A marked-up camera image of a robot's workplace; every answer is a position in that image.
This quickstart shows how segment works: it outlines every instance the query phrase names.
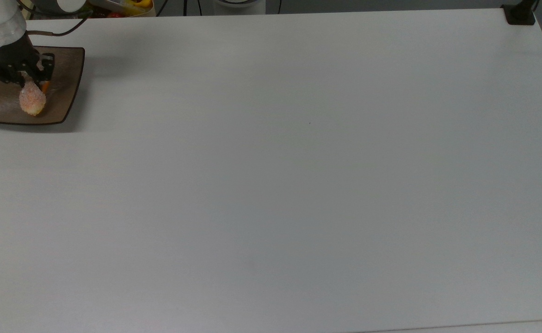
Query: yellow object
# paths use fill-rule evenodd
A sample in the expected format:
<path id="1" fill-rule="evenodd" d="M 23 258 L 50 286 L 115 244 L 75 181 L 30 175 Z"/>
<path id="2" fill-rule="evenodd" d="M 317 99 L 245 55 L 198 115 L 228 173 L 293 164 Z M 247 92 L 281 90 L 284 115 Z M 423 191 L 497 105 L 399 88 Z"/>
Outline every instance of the yellow object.
<path id="1" fill-rule="evenodd" d="M 134 6 L 148 8 L 152 6 L 152 0 L 142 0 L 140 2 L 134 2 Z"/>

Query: brown tray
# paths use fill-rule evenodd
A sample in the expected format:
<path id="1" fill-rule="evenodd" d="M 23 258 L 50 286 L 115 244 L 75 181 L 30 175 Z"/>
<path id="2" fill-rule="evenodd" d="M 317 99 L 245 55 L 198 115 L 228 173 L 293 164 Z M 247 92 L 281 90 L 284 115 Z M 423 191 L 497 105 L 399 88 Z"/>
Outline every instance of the brown tray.
<path id="1" fill-rule="evenodd" d="M 45 94 L 45 108 L 38 116 L 30 116 L 20 108 L 21 87 L 0 81 L 0 124 L 59 124 L 66 120 L 72 108 L 84 68 L 84 48 L 36 46 L 35 49 L 39 53 L 55 54 L 55 69 Z"/>

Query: black cable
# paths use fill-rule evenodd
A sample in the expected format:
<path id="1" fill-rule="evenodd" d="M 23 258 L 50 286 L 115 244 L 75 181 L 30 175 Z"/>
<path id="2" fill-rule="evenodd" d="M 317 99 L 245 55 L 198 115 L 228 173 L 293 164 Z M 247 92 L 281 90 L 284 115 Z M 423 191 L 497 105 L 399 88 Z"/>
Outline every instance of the black cable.
<path id="1" fill-rule="evenodd" d="M 164 9 L 164 6 L 166 6 L 167 2 L 168 2 L 168 0 L 164 0 L 164 3 L 162 4 L 162 7 L 160 7 L 160 10 L 156 14 L 156 16 L 160 16 L 160 14 L 162 13 L 162 9 Z"/>
<path id="2" fill-rule="evenodd" d="M 70 30 L 66 32 L 55 33 L 55 32 L 50 32 L 50 31 L 43 31 L 43 30 L 31 30 L 31 31 L 27 31 L 26 33 L 28 33 L 29 35 L 41 35 L 41 36 L 54 36 L 54 37 L 65 36 L 73 32 L 77 28 L 79 28 L 81 25 L 83 25 L 83 23 L 86 22 L 86 20 L 90 18 L 90 15 L 92 15 L 92 11 L 89 11 L 88 13 L 89 14 L 86 17 L 84 17 L 82 21 L 78 22 L 77 25 L 74 25 L 73 28 L 71 28 Z"/>

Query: white table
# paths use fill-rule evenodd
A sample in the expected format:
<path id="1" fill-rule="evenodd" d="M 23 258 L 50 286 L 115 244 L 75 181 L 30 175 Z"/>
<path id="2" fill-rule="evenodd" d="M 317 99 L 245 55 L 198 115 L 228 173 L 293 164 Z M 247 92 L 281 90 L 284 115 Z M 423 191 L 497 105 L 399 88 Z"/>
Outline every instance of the white table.
<path id="1" fill-rule="evenodd" d="M 92 19 L 32 40 L 87 58 L 64 124 L 0 125 L 0 333 L 542 320 L 538 25 Z"/>

